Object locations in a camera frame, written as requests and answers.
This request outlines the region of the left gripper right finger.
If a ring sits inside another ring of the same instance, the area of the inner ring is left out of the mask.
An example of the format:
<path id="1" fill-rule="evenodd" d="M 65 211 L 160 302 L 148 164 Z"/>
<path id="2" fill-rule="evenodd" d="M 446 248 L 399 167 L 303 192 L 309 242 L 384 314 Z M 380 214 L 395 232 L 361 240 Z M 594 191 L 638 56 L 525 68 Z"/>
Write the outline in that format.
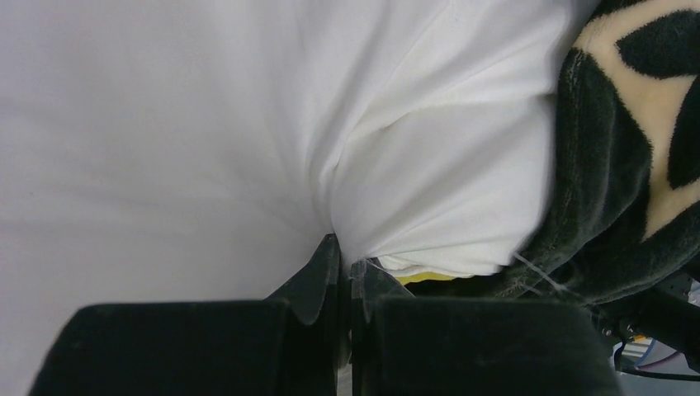
<path id="1" fill-rule="evenodd" d="M 376 258 L 353 263 L 349 280 L 352 394 L 378 395 L 381 347 L 376 322 L 379 307 L 386 299 L 412 299 L 414 295 L 385 271 Z"/>

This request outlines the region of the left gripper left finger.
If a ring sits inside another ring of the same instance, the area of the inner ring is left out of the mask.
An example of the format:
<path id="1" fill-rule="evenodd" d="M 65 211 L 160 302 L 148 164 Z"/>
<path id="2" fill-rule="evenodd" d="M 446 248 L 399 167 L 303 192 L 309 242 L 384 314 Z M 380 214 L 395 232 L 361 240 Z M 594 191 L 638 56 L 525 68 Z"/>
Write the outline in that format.
<path id="1" fill-rule="evenodd" d="M 350 357 L 348 291 L 338 239 L 325 235 L 311 259 L 267 298 L 288 306 L 280 395 L 335 395 Z"/>

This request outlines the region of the white pillow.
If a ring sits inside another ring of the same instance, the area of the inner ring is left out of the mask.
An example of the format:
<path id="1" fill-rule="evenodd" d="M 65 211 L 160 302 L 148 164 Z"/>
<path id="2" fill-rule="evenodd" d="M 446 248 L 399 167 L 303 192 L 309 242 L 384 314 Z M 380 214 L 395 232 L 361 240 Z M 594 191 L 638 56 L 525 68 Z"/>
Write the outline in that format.
<path id="1" fill-rule="evenodd" d="M 595 8 L 2 2 L 2 394 L 84 305 L 260 298 L 328 233 L 399 278 L 502 271 Z"/>

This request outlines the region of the black floral pillowcase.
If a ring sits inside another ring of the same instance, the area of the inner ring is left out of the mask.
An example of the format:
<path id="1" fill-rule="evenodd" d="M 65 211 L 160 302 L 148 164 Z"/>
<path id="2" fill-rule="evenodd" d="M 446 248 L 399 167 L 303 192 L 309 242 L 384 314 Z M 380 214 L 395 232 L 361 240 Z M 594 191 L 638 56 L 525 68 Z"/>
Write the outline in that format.
<path id="1" fill-rule="evenodd" d="M 699 253 L 699 4 L 603 1 L 562 64 L 554 191 L 500 273 L 416 295 L 605 304 Z"/>

